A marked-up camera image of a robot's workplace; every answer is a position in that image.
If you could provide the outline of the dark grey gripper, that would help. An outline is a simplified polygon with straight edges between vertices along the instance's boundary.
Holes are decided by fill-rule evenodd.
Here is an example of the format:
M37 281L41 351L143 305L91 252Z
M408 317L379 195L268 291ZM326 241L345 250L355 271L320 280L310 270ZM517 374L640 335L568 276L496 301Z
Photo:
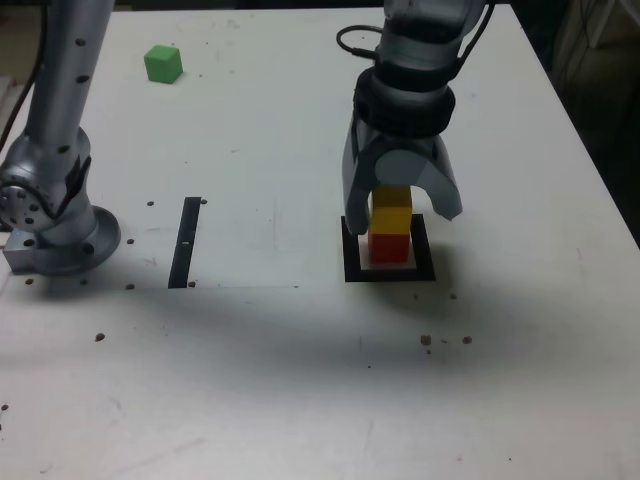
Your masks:
M352 235L367 232L368 197L379 183L424 190L434 212L449 221L463 211L448 152L439 136L402 138L353 119L342 159L344 214Z

